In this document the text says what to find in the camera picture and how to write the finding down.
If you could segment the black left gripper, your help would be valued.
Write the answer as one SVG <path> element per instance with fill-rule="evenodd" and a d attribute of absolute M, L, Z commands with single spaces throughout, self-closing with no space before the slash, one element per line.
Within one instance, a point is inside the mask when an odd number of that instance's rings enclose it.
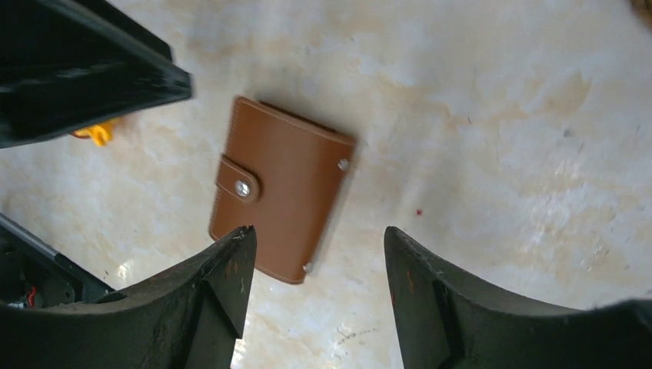
<path fill-rule="evenodd" d="M 1 3 L 1 146 L 192 97 L 171 47 L 107 1 Z"/>

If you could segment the brown leather card holder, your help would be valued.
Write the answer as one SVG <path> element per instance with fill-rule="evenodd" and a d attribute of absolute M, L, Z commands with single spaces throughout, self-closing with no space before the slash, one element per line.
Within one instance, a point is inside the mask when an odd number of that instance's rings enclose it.
<path fill-rule="evenodd" d="M 302 283 L 355 145 L 349 135 L 238 96 L 218 164 L 209 235 L 218 240 L 237 227 L 254 227 L 255 267 L 284 283 Z"/>

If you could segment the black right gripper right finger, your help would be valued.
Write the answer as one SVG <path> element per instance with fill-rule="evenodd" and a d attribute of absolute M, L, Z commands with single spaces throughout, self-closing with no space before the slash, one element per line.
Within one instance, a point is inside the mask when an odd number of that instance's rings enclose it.
<path fill-rule="evenodd" d="M 649 368 L 651 302 L 582 311 L 528 298 L 384 233 L 406 368 Z"/>

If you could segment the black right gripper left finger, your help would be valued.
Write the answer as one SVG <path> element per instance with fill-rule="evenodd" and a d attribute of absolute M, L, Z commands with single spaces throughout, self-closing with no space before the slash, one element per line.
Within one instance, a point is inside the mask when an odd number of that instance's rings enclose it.
<path fill-rule="evenodd" d="M 239 227 L 93 302 L 1 307 L 3 368 L 228 368 L 243 336 L 257 238 Z"/>

